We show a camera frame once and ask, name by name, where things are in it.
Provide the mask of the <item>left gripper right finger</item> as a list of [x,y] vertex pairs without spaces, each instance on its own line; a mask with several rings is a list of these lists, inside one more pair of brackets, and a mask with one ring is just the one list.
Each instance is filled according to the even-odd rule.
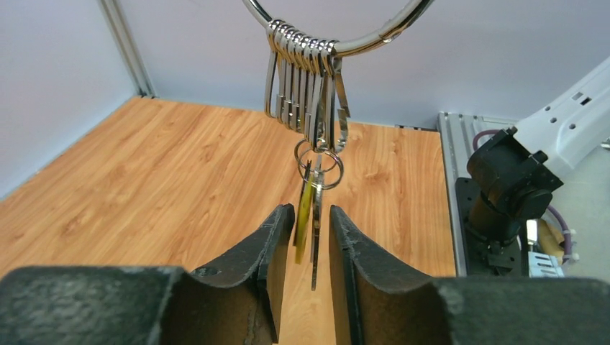
[[607,344],[609,285],[583,278],[431,277],[329,210],[338,344]]

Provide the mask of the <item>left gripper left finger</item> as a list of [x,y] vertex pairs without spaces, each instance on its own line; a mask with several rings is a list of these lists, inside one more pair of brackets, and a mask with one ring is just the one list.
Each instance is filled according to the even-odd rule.
[[277,206],[212,261],[27,266],[1,279],[3,344],[275,344],[295,221]]

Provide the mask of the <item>yellow tagged key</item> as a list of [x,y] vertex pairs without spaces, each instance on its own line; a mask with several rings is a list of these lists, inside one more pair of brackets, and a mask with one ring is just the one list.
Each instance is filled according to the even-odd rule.
[[295,251],[295,263],[300,265],[303,261],[304,250],[307,240],[307,224],[309,222],[311,213],[311,204],[313,201],[314,194],[314,180],[315,175],[311,172],[312,161],[309,160],[306,164],[307,177],[304,181],[301,189],[301,196],[299,198],[299,204],[296,216],[296,229],[295,237],[293,239],[293,246],[296,248]]

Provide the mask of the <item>large silver keyring with clips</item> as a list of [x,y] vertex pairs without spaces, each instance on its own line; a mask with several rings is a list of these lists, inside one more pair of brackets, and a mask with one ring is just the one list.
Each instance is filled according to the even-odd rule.
[[265,28],[270,47],[265,114],[303,134],[314,152],[338,155],[347,144],[350,117],[343,59],[391,43],[431,4],[409,1],[381,28],[342,42],[307,34],[273,18],[258,1],[245,1],[248,11]]

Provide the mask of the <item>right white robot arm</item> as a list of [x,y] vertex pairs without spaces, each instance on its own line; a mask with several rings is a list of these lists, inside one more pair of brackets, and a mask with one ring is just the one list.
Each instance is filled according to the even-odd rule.
[[545,108],[473,138],[468,176],[455,182],[464,275],[560,277],[573,257],[540,253],[527,222],[550,210],[563,178],[609,136],[609,62],[603,61]]

